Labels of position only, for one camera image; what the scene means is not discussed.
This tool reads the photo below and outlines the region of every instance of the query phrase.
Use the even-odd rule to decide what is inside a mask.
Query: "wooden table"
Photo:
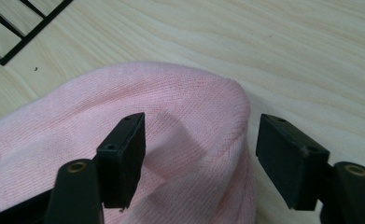
[[[365,165],[365,0],[75,0],[0,66],[0,118],[73,77],[133,61],[202,68],[245,88],[257,223],[319,223],[321,207],[289,211],[263,172],[261,113],[310,135],[331,164]]]

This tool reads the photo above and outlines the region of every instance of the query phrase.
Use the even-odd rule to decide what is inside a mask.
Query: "black wire rack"
[[[42,31],[60,12],[62,12],[73,0],[63,0],[56,8],[54,8],[49,15],[45,16],[37,7],[35,7],[28,0],[18,0],[22,2],[28,9],[32,10],[37,16],[41,18],[41,22],[32,29],[27,35],[20,31],[12,21],[6,19],[0,13],[0,24],[6,27],[10,32],[17,36],[20,41],[15,45],[5,56],[0,55],[0,64],[5,65],[9,62],[24,46],[26,46],[40,31]]]

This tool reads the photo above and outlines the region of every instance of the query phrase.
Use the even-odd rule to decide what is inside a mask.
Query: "beanie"
[[[141,179],[130,207],[105,209],[105,223],[254,223],[245,91],[169,63],[100,68],[0,119],[0,210],[53,188],[63,164],[92,159],[122,118],[140,112]]]

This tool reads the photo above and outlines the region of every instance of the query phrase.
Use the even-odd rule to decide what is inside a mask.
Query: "wood grain surface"
[[[257,223],[319,223],[321,208],[288,210],[263,172],[261,113],[310,135],[331,164],[365,165],[365,0],[75,0],[0,65],[0,118],[73,77],[134,61],[202,68],[245,88]]]

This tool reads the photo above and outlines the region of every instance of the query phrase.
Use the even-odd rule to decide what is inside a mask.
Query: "knit fabric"
[[[68,161],[145,112],[147,154],[130,208],[105,223],[254,223],[249,103],[235,81],[168,63],[92,71],[0,119],[0,210],[51,189]]]

